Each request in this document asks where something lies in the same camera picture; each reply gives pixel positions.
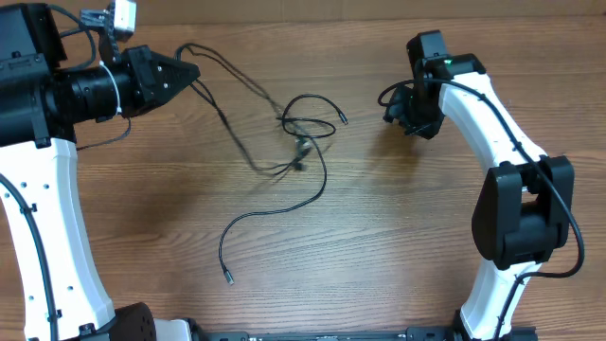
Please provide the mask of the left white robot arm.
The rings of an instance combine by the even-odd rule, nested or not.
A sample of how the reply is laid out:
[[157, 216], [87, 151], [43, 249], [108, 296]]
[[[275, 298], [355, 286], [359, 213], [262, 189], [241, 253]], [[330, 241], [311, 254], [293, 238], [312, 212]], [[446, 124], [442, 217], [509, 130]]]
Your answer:
[[96, 269], [80, 207], [78, 123], [131, 119], [188, 87], [196, 65], [141, 45], [136, 4], [114, 1], [75, 17], [92, 54], [64, 67], [56, 5], [1, 9], [1, 201], [25, 295], [28, 340], [201, 340], [189, 318], [164, 320], [135, 303], [116, 308]]

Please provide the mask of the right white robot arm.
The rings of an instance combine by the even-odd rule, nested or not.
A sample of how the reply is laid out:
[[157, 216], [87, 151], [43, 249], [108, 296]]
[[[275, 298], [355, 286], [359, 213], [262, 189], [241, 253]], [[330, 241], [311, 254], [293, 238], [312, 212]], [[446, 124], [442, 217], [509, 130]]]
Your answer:
[[578, 258], [584, 243], [571, 212], [574, 168], [551, 157], [518, 126], [473, 54], [452, 55], [438, 30], [406, 45], [412, 79], [383, 90], [384, 120], [406, 135], [435, 137], [449, 118], [475, 154], [485, 180], [472, 214], [472, 237], [482, 260], [472, 291], [447, 327], [409, 327], [407, 340], [535, 340], [535, 328], [514, 328], [513, 313], [532, 278], [573, 233]]

